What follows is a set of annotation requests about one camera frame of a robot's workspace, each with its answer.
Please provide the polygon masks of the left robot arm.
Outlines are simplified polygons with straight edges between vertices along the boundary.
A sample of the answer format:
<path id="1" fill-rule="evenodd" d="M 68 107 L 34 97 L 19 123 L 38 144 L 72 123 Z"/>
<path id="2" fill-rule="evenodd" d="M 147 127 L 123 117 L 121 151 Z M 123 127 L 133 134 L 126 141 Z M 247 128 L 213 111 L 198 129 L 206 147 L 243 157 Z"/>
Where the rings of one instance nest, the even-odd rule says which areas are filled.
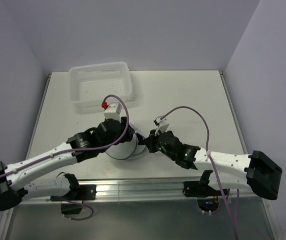
<path id="1" fill-rule="evenodd" d="M 93 159 L 110 147 L 133 140 L 135 129 L 126 122 L 106 119 L 68 138 L 65 142 L 39 156 L 12 164 L 0 161 L 0 212 L 19 205 L 23 200 L 45 196 L 74 200 L 80 187 L 76 177 L 68 174 L 50 185 L 37 179 L 62 167 Z"/>

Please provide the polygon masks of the white mesh laundry bag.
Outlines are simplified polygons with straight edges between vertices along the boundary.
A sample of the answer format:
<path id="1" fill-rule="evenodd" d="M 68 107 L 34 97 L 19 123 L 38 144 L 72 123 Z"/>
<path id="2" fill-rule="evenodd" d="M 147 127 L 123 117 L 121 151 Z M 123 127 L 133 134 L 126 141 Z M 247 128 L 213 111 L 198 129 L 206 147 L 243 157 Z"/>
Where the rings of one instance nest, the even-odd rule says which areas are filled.
<path id="1" fill-rule="evenodd" d="M 106 155 L 112 159 L 123 161 L 133 160 L 139 158 L 146 151 L 144 144 L 145 136 L 133 124 L 129 124 L 130 129 L 134 131 L 132 140 L 130 142 L 119 143 L 106 150 Z"/>

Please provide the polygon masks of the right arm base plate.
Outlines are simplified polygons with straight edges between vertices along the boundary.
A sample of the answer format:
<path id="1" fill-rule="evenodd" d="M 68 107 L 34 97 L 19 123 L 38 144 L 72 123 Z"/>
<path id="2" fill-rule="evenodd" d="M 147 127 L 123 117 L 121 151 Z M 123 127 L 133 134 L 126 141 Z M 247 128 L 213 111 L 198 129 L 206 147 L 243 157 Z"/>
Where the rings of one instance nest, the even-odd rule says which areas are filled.
<path id="1" fill-rule="evenodd" d="M 216 197 L 222 196 L 220 190 L 215 190 L 210 187 L 208 184 L 200 183 L 200 181 L 185 181 L 183 183 L 182 193 L 185 197 L 195 197 L 195 198 L 204 198 L 204 197 Z"/>

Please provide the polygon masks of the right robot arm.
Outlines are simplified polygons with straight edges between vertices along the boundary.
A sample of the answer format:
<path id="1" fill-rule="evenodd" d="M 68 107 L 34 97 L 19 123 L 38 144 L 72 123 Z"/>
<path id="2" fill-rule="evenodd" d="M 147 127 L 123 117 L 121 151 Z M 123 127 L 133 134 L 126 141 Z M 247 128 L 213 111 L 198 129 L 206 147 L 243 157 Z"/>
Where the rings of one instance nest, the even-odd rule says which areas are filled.
<path id="1" fill-rule="evenodd" d="M 261 151 L 251 154 L 228 154 L 207 151 L 182 143 L 172 131 L 150 131 L 144 140 L 150 153 L 160 152 L 184 169 L 202 172 L 201 196 L 211 196 L 220 189 L 252 190 L 257 196 L 276 200 L 282 168 Z"/>

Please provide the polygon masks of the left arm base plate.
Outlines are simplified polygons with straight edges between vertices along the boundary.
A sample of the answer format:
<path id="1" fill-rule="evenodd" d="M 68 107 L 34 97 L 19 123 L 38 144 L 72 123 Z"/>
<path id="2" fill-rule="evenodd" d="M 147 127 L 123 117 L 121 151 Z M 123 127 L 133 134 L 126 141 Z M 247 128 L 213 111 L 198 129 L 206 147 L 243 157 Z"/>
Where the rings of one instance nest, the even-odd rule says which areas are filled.
<path id="1" fill-rule="evenodd" d="M 58 197 L 70 201 L 91 201 L 96 197 L 96 185 L 81 184 L 78 188 L 70 188 L 69 184 L 57 184 L 50 188 L 50 201 L 57 202 Z"/>

